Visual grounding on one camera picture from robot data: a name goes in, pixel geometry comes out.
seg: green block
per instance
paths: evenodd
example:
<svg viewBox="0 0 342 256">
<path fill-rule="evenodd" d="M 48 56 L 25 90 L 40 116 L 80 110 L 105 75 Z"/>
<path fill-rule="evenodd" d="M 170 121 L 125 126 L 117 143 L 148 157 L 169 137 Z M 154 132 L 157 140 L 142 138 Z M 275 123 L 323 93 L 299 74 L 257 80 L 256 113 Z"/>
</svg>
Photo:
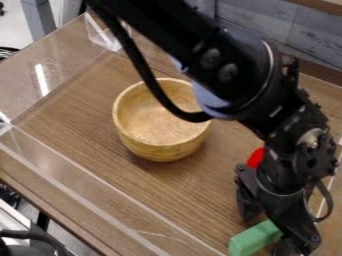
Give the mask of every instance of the green block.
<svg viewBox="0 0 342 256">
<path fill-rule="evenodd" d="M 228 252 L 231 256 L 249 256 L 263 247 L 275 243 L 280 231 L 269 220 L 263 221 L 229 239 Z"/>
</svg>

